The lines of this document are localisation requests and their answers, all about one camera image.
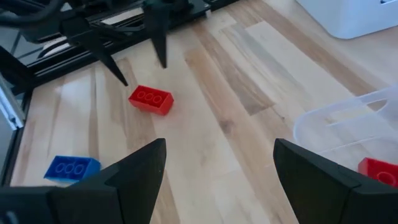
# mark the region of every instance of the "wood grain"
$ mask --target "wood grain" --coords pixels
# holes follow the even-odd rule
[[[96,62],[36,88],[11,185],[66,186],[43,179],[56,155],[107,167],[166,138],[152,224],[298,223],[272,160],[275,138],[293,141],[307,111],[397,82],[397,35],[395,27],[338,40],[294,0],[240,0],[171,31],[166,69],[149,40],[113,55],[128,87]],[[171,92],[169,114],[132,107],[137,85]],[[308,132],[315,143],[328,138]]]

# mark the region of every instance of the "black cable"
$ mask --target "black cable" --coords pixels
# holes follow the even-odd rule
[[[40,25],[58,13],[64,4],[63,0],[51,0],[50,4],[38,13],[29,16],[0,16],[0,26],[25,28]]]
[[[46,49],[43,49],[40,53],[39,56],[37,56],[37,59],[44,57],[46,54],[48,54],[50,51],[56,49],[59,46],[62,46],[64,44],[68,43],[67,40],[61,40],[60,42],[57,42],[50,47],[47,47]]]

